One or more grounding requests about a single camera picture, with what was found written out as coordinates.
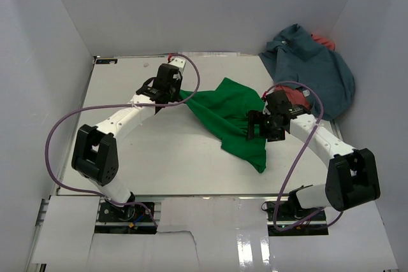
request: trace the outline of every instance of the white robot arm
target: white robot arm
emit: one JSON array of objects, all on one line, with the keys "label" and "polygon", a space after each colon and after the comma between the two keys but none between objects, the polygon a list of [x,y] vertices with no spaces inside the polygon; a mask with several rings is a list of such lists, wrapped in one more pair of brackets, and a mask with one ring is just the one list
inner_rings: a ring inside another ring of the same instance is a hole
[{"label": "white robot arm", "polygon": [[[159,67],[157,76],[147,80],[136,91],[129,104],[106,120],[79,128],[71,165],[89,179],[107,198],[118,203],[135,200],[134,195],[117,175],[119,161],[117,145],[144,120],[155,115],[161,108],[149,104],[167,104],[179,98],[182,74],[186,60],[173,57]],[[128,206],[115,206],[125,220],[131,213]]]},{"label": "white robot arm", "polygon": [[[315,117],[303,106],[292,105],[283,90],[267,95],[264,100],[262,112],[248,114],[247,139],[254,137],[254,126],[258,125],[259,136],[268,141],[284,140],[288,132],[305,143],[316,124]],[[328,169],[326,183],[291,191],[284,204],[286,212],[299,216],[302,210],[327,206],[344,211],[380,196],[377,168],[370,150],[355,149],[323,126],[317,127],[308,146]]]}]

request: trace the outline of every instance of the black joint motor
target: black joint motor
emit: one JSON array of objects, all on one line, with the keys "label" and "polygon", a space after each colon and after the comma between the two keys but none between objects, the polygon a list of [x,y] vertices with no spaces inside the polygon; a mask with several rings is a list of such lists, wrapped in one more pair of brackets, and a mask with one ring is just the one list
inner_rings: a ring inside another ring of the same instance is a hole
[{"label": "black joint motor", "polygon": [[290,120],[310,113],[303,106],[292,105],[283,90],[277,90],[262,98],[266,102],[266,112],[248,112],[247,140],[255,137],[255,126],[259,126],[259,137],[268,141],[285,140],[285,131],[290,132]]},{"label": "black joint motor", "polygon": [[76,135],[71,165],[100,186],[110,183],[119,168],[113,134],[102,133],[97,127],[84,124]]},{"label": "black joint motor", "polygon": [[150,97],[150,100],[159,104],[167,104],[179,100],[182,74],[178,67],[171,64],[161,64],[157,76],[148,79],[136,91],[138,95]]},{"label": "black joint motor", "polygon": [[329,162],[326,197],[337,211],[373,201],[380,196],[375,158],[369,149],[336,155]]},{"label": "black joint motor", "polygon": [[[135,216],[135,206],[134,205],[124,205],[116,206],[110,203],[108,200],[105,200],[109,204],[109,211],[112,212],[116,218],[120,221],[129,221]],[[131,192],[131,195],[127,203],[135,201],[135,195]]]}]

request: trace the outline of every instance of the cable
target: cable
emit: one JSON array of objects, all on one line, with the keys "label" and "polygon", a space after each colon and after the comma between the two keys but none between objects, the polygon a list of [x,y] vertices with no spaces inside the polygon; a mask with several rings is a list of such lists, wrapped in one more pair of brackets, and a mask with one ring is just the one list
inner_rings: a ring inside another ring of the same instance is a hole
[{"label": "cable", "polygon": [[133,224],[136,225],[136,223],[138,223],[139,221],[141,221],[141,219],[145,216],[144,213],[142,213],[135,221],[133,221]]},{"label": "cable", "polygon": [[337,221],[339,221],[340,218],[343,216],[343,213],[344,213],[344,211],[341,211],[341,212],[337,215],[336,219],[334,219],[333,221],[331,221],[329,224],[322,225],[322,226],[319,226],[319,227],[311,227],[310,229],[312,229],[313,231],[321,230],[321,229],[327,229],[327,228],[329,228],[330,226],[332,226],[334,223],[336,223]]},{"label": "cable", "polygon": [[154,79],[155,79],[156,77],[155,76],[153,76],[153,77],[151,77],[151,78],[149,78],[149,79],[147,79],[146,81],[144,81],[144,83],[143,83],[143,85],[144,86],[147,86],[147,85],[149,85]]},{"label": "cable", "polygon": [[[320,213],[320,212],[322,212],[324,210],[324,208],[319,208],[316,211],[314,211],[313,213],[311,213],[310,215],[306,216],[305,218],[295,222],[294,224],[291,224],[291,225],[283,227],[283,228],[278,227],[278,225],[276,223],[277,216],[278,216],[278,209],[279,209],[279,206],[281,205],[281,198],[282,198],[283,193],[285,191],[286,185],[288,184],[288,181],[291,178],[291,175],[292,175],[293,171],[295,170],[296,165],[298,164],[298,162],[300,160],[300,157],[303,155],[303,153],[306,150],[308,144],[310,143],[314,133],[316,132],[317,128],[319,127],[318,125],[319,125],[319,123],[320,123],[320,121],[321,121],[321,119],[323,117],[323,110],[324,110],[323,103],[321,102],[319,96],[310,87],[306,86],[305,84],[294,82],[294,81],[284,81],[284,82],[279,82],[279,83],[277,83],[275,85],[272,85],[263,94],[263,97],[265,97],[268,94],[268,92],[270,92],[274,87],[276,87],[278,85],[284,85],[286,83],[296,84],[296,85],[299,85],[299,86],[302,86],[302,87],[305,87],[306,89],[308,89],[314,95],[314,97],[316,98],[317,103],[320,106],[320,114],[319,114],[319,116],[318,116],[318,118],[316,120],[315,126],[312,128],[312,131],[310,132],[308,138],[306,139],[305,143],[303,144],[303,147],[300,149],[298,155],[296,156],[295,160],[293,161],[292,166],[290,167],[289,172],[286,175],[285,180],[284,180],[284,182],[282,184],[282,187],[280,188],[280,191],[278,193],[278,197],[277,197],[276,203],[275,203],[275,208],[273,209],[273,227],[279,232],[288,231],[290,229],[293,229],[294,227],[296,227],[296,226],[298,226],[300,224],[303,224],[305,221],[311,219],[312,217],[314,217],[315,215],[317,215],[318,213]],[[336,223],[339,220],[340,217],[341,217],[341,215],[336,218],[335,222],[332,222],[331,224],[327,225],[327,227],[329,227],[329,226],[333,225],[334,223]]]},{"label": "cable", "polygon": [[308,219],[308,221],[306,221],[306,224],[302,224],[302,227],[306,228],[311,222],[312,222],[312,219]]},{"label": "cable", "polygon": [[[149,103],[136,103],[134,105],[132,104],[107,104],[107,105],[97,105],[97,106],[88,106],[86,108],[79,108],[77,110],[73,110],[71,112],[69,112],[68,114],[66,114],[65,116],[63,116],[60,120],[58,120],[54,126],[51,128],[48,136],[47,136],[47,140],[45,142],[45,151],[44,151],[44,156],[45,156],[45,167],[47,168],[47,172],[49,174],[49,176],[51,177],[51,179],[54,181],[54,183],[56,183],[58,186],[68,189],[70,191],[74,191],[74,192],[84,192],[87,194],[95,194],[99,197],[106,197],[104,194],[102,194],[101,192],[95,191],[95,190],[87,190],[87,189],[79,189],[79,188],[74,188],[68,185],[63,184],[62,182],[60,182],[57,177],[53,174],[52,169],[51,169],[51,165],[50,165],[50,142],[51,142],[51,138],[52,135],[55,133],[55,130],[59,127],[60,124],[62,124],[66,119],[70,118],[71,116],[81,113],[83,111],[90,111],[90,110],[100,110],[100,109],[105,109],[105,108],[130,108],[133,106],[148,106],[148,107],[160,107],[160,108],[167,108],[167,107],[172,107],[172,106],[178,106],[180,104],[183,104],[185,102],[187,102],[188,100],[190,100],[198,91],[198,88],[200,86],[200,73],[198,71],[197,66],[195,65],[195,63],[187,56],[185,56],[184,54],[171,54],[171,57],[183,57],[185,58],[187,61],[190,62],[190,64],[193,66],[196,74],[197,74],[197,85],[196,88],[194,89],[194,91],[191,93],[190,96],[188,96],[187,98],[176,102],[176,103],[172,103],[172,104],[149,104]],[[116,205],[116,206],[127,206],[127,205],[138,205],[141,206],[143,208],[145,208],[154,225],[156,227],[158,227],[157,222],[154,220],[152,213],[150,212],[149,208],[144,205],[141,202],[129,202],[129,203],[120,203],[120,202],[116,202],[112,199],[107,200],[109,203]]]},{"label": "cable", "polygon": [[269,211],[269,209],[268,209],[268,204],[266,204],[266,203],[268,203],[269,201],[265,201],[264,203],[262,203],[262,205],[261,205],[261,210],[263,210],[264,212],[266,212],[266,213],[268,213],[268,211]]}]

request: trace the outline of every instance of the blue cloth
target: blue cloth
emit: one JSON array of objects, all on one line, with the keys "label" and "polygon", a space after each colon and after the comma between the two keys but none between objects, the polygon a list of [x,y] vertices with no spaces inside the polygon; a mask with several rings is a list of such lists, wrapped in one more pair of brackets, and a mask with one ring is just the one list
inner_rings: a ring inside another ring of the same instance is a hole
[{"label": "blue cloth", "polygon": [[[314,90],[322,100],[325,120],[336,118],[353,100],[354,77],[347,64],[337,52],[316,43],[297,24],[276,35],[259,57],[275,83],[296,81]],[[299,88],[294,84],[285,85]],[[320,107],[315,97],[310,93],[307,100],[312,105],[312,114],[319,116]]]}]

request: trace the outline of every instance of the purple cable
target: purple cable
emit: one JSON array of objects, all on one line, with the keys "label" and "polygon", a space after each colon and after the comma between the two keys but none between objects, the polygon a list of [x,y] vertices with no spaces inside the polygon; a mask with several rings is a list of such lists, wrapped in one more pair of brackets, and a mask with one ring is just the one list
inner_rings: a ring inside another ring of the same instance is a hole
[{"label": "purple cable", "polygon": [[[94,190],[87,190],[87,189],[79,189],[79,188],[74,188],[74,187],[70,187],[68,185],[63,184],[62,182],[60,182],[57,177],[53,174],[52,170],[51,170],[51,165],[50,165],[50,142],[51,142],[51,137],[54,134],[55,130],[58,128],[58,126],[63,123],[67,118],[70,118],[71,116],[81,113],[83,111],[89,111],[89,110],[100,110],[100,109],[105,109],[105,108],[130,108],[130,107],[134,107],[134,106],[148,106],[148,107],[160,107],[160,108],[167,108],[167,107],[172,107],[172,106],[177,106],[180,104],[183,104],[185,102],[187,102],[188,100],[190,100],[198,91],[198,87],[200,86],[200,73],[198,72],[198,68],[195,65],[195,63],[187,56],[183,55],[183,54],[172,54],[172,57],[177,56],[177,57],[183,57],[185,58],[187,61],[190,62],[190,64],[193,66],[194,70],[196,71],[197,74],[197,86],[194,89],[194,91],[191,93],[190,96],[188,96],[187,98],[173,103],[173,104],[149,104],[149,103],[137,103],[137,104],[107,104],[107,105],[97,105],[97,106],[88,106],[86,108],[79,108],[77,110],[71,111],[70,113],[66,114],[65,116],[63,116],[63,118],[61,118],[60,120],[57,121],[57,123],[54,124],[54,126],[51,128],[51,131],[48,134],[47,140],[45,142],[45,167],[47,168],[48,174],[50,175],[51,179],[54,181],[54,183],[56,183],[58,186],[68,189],[70,191],[75,191],[75,192],[84,192],[84,193],[88,193],[88,194],[95,194],[97,196],[100,197],[106,197],[104,194],[98,192],[98,191],[94,191]],[[142,206],[143,208],[145,208],[148,213],[150,218],[152,219],[154,225],[156,227],[158,227],[157,222],[154,220],[152,213],[150,212],[149,208],[144,205],[141,202],[129,202],[129,203],[119,203],[116,202],[114,200],[109,200],[110,203],[114,204],[114,205],[139,205]]]},{"label": "purple cable", "polygon": [[[283,193],[284,193],[284,191],[285,191],[286,185],[288,184],[288,181],[289,181],[289,179],[291,178],[291,175],[292,175],[293,171],[295,170],[296,165],[298,164],[298,162],[299,162],[299,160],[300,160],[300,157],[303,155],[304,151],[306,150],[306,148],[307,148],[308,144],[310,143],[310,141],[311,141],[311,139],[312,139],[314,133],[316,132],[317,128],[319,127],[318,124],[320,123],[320,121],[321,121],[321,119],[322,119],[322,117],[323,117],[323,103],[321,102],[319,96],[318,96],[310,87],[308,87],[308,86],[306,86],[306,85],[304,85],[304,84],[302,84],[302,83],[298,83],[298,82],[294,82],[294,81],[283,81],[283,82],[279,82],[278,84],[275,84],[275,85],[271,86],[271,87],[265,92],[265,94],[267,94],[268,92],[270,92],[274,87],[276,87],[276,86],[278,86],[278,85],[284,85],[284,84],[286,84],[286,83],[296,84],[296,85],[299,85],[299,86],[302,86],[302,87],[305,87],[306,89],[308,89],[308,90],[314,95],[314,97],[316,98],[317,103],[319,103],[319,106],[320,106],[320,114],[319,114],[319,116],[318,116],[318,118],[317,118],[317,120],[316,120],[315,126],[312,128],[312,131],[310,132],[308,138],[306,139],[305,143],[303,144],[302,149],[300,149],[298,155],[296,156],[295,160],[293,161],[292,166],[290,167],[289,172],[288,172],[288,174],[286,175],[285,180],[284,180],[284,182],[283,182],[283,184],[282,184],[282,187],[280,188],[280,191],[279,191],[279,193],[278,193],[278,197],[277,197],[277,199],[276,199],[275,208],[274,208],[274,210],[273,210],[273,227],[274,227],[277,231],[279,231],[279,232],[288,231],[288,230],[290,230],[290,229],[292,229],[292,228],[294,228],[294,227],[296,227],[296,226],[298,226],[298,225],[301,225],[302,223],[304,223],[304,222],[307,221],[308,219],[314,217],[315,215],[317,215],[318,213],[320,213],[320,212],[322,212],[322,211],[324,210],[324,208],[319,208],[318,210],[314,211],[313,213],[311,213],[310,215],[306,216],[305,218],[303,218],[303,219],[301,219],[301,220],[299,220],[299,221],[296,221],[294,224],[291,224],[291,225],[286,226],[286,227],[283,227],[283,228],[278,227],[278,225],[276,224],[277,216],[278,216],[279,205],[281,205],[281,199],[282,199]],[[340,214],[332,223],[328,224],[327,227],[329,227],[329,226],[333,225],[334,223],[336,223],[336,222],[339,220],[339,218],[341,217],[341,215],[342,215],[342,214]]]},{"label": "purple cable", "polygon": [[336,219],[334,219],[333,221],[331,221],[329,224],[327,224],[327,225],[322,225],[322,226],[317,227],[317,228],[313,228],[313,227],[312,227],[312,229],[313,229],[313,230],[315,230],[315,229],[327,229],[328,227],[332,226],[334,223],[336,223],[337,221],[339,221],[340,218],[343,216],[343,214],[344,214],[344,211],[341,211],[341,212],[339,213],[339,215],[336,217]]}]

